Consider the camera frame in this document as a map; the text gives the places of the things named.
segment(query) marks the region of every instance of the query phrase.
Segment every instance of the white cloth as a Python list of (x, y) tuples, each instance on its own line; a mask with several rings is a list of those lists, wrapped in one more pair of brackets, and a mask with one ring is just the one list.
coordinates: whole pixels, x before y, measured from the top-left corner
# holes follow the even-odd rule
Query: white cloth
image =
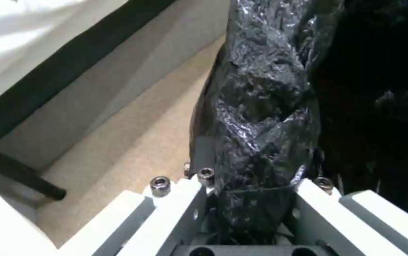
[(0, 95), (127, 1), (0, 0)]

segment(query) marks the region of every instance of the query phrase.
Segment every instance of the white fabric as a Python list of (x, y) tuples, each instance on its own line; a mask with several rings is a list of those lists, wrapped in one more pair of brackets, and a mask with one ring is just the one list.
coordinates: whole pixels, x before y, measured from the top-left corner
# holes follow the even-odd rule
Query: white fabric
[(0, 256), (51, 256), (57, 249), (32, 222), (0, 196)]
[(127, 1), (0, 0), (0, 95)]

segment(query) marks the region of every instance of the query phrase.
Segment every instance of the screw head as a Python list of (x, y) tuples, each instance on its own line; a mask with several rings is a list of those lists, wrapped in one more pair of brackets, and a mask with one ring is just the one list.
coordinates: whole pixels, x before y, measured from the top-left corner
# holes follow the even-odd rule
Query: screw head
[(150, 181), (150, 189), (152, 190), (153, 196), (166, 196), (171, 192), (171, 181), (165, 176), (155, 177)]
[(198, 181), (201, 182), (202, 185), (206, 187), (214, 185), (215, 171), (213, 168), (202, 168), (196, 175), (198, 175)]
[(183, 176), (188, 177), (190, 175), (190, 162), (183, 164)]
[(331, 179), (325, 177), (318, 177), (313, 180), (313, 182), (320, 187), (325, 193), (332, 194), (332, 189), (334, 189), (334, 183)]

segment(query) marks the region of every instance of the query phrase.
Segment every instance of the shiny plastic wrap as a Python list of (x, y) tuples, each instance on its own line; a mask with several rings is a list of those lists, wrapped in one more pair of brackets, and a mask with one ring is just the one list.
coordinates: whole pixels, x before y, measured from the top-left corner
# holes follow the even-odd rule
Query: shiny plastic wrap
[(342, 8), (340, 0), (231, 0), (190, 143), (193, 162), (195, 139), (214, 139), (217, 217), (228, 243), (271, 243), (311, 163), (320, 117), (308, 76)]
[(408, 0), (347, 1), (314, 79), (325, 176), (408, 212)]

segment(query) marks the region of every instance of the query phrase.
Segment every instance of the crumpled black plastic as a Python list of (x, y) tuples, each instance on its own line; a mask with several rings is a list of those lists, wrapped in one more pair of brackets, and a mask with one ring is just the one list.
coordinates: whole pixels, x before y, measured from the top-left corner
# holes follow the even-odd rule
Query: crumpled black plastic
[(342, 8), (342, 0), (231, 0), (190, 143), (193, 156), (195, 138), (215, 139), (217, 217), (228, 243), (270, 243), (311, 163), (320, 117), (308, 76)]
[(346, 1), (312, 81), (324, 175), (408, 212), (408, 0)]

